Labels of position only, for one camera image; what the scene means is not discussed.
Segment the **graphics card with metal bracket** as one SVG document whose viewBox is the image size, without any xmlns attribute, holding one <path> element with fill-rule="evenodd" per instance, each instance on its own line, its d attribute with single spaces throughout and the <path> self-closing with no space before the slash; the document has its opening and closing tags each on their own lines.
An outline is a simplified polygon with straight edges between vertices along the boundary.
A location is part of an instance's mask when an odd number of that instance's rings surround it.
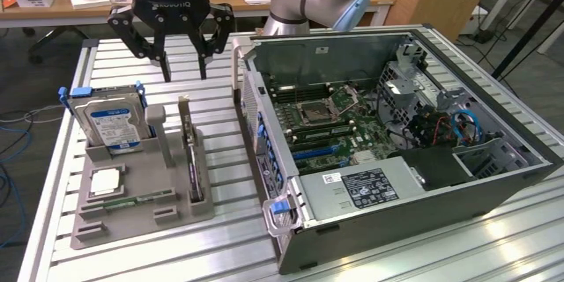
<svg viewBox="0 0 564 282">
<path fill-rule="evenodd" d="M 205 155 L 201 151 L 201 134 L 190 119 L 189 95 L 178 97 L 178 114 L 182 130 L 182 147 L 187 160 L 189 198 L 191 203 L 198 203 L 206 198 L 206 166 Z"/>
</svg>

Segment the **black office chair base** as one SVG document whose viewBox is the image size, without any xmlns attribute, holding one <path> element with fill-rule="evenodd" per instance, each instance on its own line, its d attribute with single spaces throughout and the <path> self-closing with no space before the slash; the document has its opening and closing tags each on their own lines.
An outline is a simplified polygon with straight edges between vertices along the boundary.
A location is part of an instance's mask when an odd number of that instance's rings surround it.
<svg viewBox="0 0 564 282">
<path fill-rule="evenodd" d="M 75 34 L 82 40 L 89 39 L 89 36 L 75 26 L 57 26 L 35 43 L 29 47 L 27 50 L 27 61 L 31 64 L 42 63 L 42 58 L 35 54 L 35 51 L 42 48 L 51 40 L 54 40 L 62 33 L 70 32 Z"/>
</svg>

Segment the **black RAM slot bank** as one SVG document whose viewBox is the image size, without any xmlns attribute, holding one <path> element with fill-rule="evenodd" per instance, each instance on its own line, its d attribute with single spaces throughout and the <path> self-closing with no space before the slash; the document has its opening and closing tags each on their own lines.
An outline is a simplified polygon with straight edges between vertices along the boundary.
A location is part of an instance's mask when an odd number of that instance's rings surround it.
<svg viewBox="0 0 564 282">
<path fill-rule="evenodd" d="M 313 126 L 285 127 L 282 131 L 286 140 L 291 144 L 299 144 L 351 135 L 355 129 L 355 121 L 345 119 Z"/>
<path fill-rule="evenodd" d="M 269 97 L 277 104 L 289 104 L 329 97 L 329 87 L 325 84 L 269 89 Z"/>
</svg>

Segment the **hard disk with blue carrier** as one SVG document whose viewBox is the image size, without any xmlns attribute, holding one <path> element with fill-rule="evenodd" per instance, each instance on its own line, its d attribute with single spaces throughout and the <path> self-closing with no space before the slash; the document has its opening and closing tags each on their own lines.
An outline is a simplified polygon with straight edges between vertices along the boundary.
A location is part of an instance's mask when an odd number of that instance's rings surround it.
<svg viewBox="0 0 564 282">
<path fill-rule="evenodd" d="M 58 101 L 75 118 L 87 145 L 103 147 L 111 155 L 141 148 L 141 141 L 154 136 L 145 122 L 143 85 L 75 87 L 58 89 Z"/>
</svg>

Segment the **metal socket cover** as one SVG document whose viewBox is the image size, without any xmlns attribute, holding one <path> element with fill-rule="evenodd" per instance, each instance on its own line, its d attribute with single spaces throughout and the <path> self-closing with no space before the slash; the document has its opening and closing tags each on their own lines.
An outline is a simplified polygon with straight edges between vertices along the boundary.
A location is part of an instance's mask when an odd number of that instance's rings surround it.
<svg viewBox="0 0 564 282">
<path fill-rule="evenodd" d="M 358 103 L 357 93 L 349 85 L 339 87 L 329 96 L 331 109 L 338 115 Z"/>
</svg>

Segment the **blue expansion slot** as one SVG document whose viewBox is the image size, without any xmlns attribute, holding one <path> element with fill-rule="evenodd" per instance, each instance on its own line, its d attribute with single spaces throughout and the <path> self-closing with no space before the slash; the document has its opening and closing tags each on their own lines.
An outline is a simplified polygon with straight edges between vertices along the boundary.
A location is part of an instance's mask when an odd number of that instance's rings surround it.
<svg viewBox="0 0 564 282">
<path fill-rule="evenodd" d="M 329 147 L 321 147 L 318 149 L 310 149 L 306 151 L 291 153 L 293 160 L 305 160 L 315 157 L 322 157 L 331 155 L 338 150 L 338 145 L 331 145 Z"/>
</svg>

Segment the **grey metal drive cage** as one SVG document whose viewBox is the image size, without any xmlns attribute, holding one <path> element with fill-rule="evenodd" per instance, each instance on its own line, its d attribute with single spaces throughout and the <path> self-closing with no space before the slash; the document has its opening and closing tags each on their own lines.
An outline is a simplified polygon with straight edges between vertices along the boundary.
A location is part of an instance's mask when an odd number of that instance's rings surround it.
<svg viewBox="0 0 564 282">
<path fill-rule="evenodd" d="M 375 98 L 377 115 L 383 125 L 417 137 L 429 134 L 446 117 L 437 109 L 441 90 L 442 85 L 415 65 L 389 61 L 378 78 Z"/>
</svg>

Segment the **silver CPU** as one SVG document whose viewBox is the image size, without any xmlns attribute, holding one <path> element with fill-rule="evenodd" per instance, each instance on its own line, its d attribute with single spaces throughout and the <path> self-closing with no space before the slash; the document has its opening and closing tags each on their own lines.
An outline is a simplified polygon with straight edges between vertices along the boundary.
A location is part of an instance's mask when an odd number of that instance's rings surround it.
<svg viewBox="0 0 564 282">
<path fill-rule="evenodd" d="M 119 185 L 119 170 L 109 168 L 94 171 L 91 175 L 89 192 L 91 195 L 113 193 Z"/>
</svg>

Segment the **green RAM stick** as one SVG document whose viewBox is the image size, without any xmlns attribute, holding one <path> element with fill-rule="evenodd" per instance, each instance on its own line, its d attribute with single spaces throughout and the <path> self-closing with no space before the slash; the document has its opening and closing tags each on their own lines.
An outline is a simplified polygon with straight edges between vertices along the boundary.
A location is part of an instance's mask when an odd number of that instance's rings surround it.
<svg viewBox="0 0 564 282">
<path fill-rule="evenodd" d="M 137 205 L 153 202 L 155 200 L 155 197 L 163 194 L 170 194 L 170 191 L 159 191 L 150 194 L 117 199 L 114 201 L 107 201 L 101 204 L 101 207 L 106 210 L 135 207 Z"/>
</svg>

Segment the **grey power supply unit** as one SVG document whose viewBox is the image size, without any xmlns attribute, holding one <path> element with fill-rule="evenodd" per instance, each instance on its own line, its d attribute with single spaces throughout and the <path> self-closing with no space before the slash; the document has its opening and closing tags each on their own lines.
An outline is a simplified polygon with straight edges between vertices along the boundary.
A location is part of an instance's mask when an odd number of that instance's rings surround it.
<svg viewBox="0 0 564 282">
<path fill-rule="evenodd" d="M 299 177 L 314 220 L 374 209 L 423 194 L 414 169 L 401 157 Z"/>
</svg>

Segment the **blue case latch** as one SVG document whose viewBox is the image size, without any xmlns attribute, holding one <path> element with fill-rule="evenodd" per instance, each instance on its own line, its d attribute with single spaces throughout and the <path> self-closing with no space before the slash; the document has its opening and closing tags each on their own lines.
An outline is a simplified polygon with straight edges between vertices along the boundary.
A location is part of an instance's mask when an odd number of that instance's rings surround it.
<svg viewBox="0 0 564 282">
<path fill-rule="evenodd" d="M 273 202 L 270 205 L 270 213 L 274 219 L 279 217 L 293 218 L 294 212 L 290 202 L 286 199 Z"/>
</svg>

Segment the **grey parts rack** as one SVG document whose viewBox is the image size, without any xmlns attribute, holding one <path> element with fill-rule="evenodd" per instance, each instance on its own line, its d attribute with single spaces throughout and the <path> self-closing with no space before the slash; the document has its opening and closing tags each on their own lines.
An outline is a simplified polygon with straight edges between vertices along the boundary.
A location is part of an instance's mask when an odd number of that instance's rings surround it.
<svg viewBox="0 0 564 282">
<path fill-rule="evenodd" d="M 155 125 L 155 136 L 141 141 L 139 151 L 111 155 L 101 146 L 86 146 L 70 237 L 71 249 L 79 250 L 133 238 L 209 220 L 214 216 L 207 167 L 206 198 L 202 202 L 191 203 L 182 130 L 165 132 L 163 115 L 161 106 L 147 107 L 145 122 Z M 91 195 L 91 175 L 94 171 L 109 168 L 119 170 L 119 185 L 113 193 Z M 159 191 L 170 191 L 170 194 L 157 196 L 150 203 L 113 210 L 101 207 L 107 201 Z"/>
</svg>

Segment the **black stand pole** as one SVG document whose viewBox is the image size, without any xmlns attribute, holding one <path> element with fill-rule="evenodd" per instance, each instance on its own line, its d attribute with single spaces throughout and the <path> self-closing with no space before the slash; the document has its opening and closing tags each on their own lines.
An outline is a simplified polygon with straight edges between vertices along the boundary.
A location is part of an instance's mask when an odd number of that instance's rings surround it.
<svg viewBox="0 0 564 282">
<path fill-rule="evenodd" d="M 507 66 L 511 64 L 513 60 L 517 58 L 517 55 L 521 53 L 522 49 L 526 47 L 527 43 L 530 42 L 531 38 L 539 31 L 541 27 L 545 25 L 547 19 L 551 17 L 554 12 L 558 10 L 561 5 L 564 4 L 564 0 L 551 0 L 546 9 L 542 11 L 541 15 L 535 19 L 534 23 L 530 25 L 529 29 L 525 31 L 523 35 L 521 36 L 519 40 L 517 41 L 515 45 L 513 46 L 511 50 L 509 51 L 507 55 L 499 62 L 499 65 L 494 68 L 490 76 L 498 82 L 509 76 L 509 74 L 515 70 L 515 68 L 522 64 L 526 58 L 531 55 L 531 53 L 539 48 L 539 46 L 545 43 L 549 39 L 551 33 L 558 29 L 558 26 L 550 31 L 550 34 L 542 39 L 542 41 L 537 44 L 537 46 L 529 50 L 529 52 L 522 56 L 522 58 L 515 62 L 514 66 L 506 71 Z"/>
</svg>

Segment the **open black PC case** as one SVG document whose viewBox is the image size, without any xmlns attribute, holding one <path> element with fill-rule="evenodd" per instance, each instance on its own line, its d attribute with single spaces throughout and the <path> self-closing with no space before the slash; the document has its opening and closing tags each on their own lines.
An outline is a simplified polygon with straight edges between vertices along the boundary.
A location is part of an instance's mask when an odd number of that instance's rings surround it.
<svg viewBox="0 0 564 282">
<path fill-rule="evenodd" d="M 378 93 L 385 64 L 415 65 L 442 85 L 437 109 L 443 122 L 429 134 L 387 132 L 414 169 L 423 194 L 374 209 L 317 221 L 269 98 L 270 82 L 311 85 L 370 80 Z M 375 27 L 305 35 L 246 35 L 231 41 L 233 101 L 258 192 L 261 212 L 287 274 L 489 213 L 513 194 L 564 169 L 564 155 L 530 128 L 531 112 L 439 33 L 423 26 Z M 259 95 L 258 87 L 266 93 Z M 475 179 L 453 148 L 505 140 L 529 166 Z M 273 218 L 286 199 L 294 217 Z"/>
</svg>

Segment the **grey disk bay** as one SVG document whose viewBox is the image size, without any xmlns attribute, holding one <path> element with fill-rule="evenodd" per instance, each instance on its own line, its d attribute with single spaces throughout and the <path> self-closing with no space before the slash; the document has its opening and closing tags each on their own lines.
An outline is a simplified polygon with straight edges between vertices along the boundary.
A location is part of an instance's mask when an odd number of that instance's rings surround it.
<svg viewBox="0 0 564 282">
<path fill-rule="evenodd" d="M 529 166 L 526 159 L 501 138 L 474 146 L 457 146 L 453 154 L 475 179 L 486 178 Z"/>
</svg>

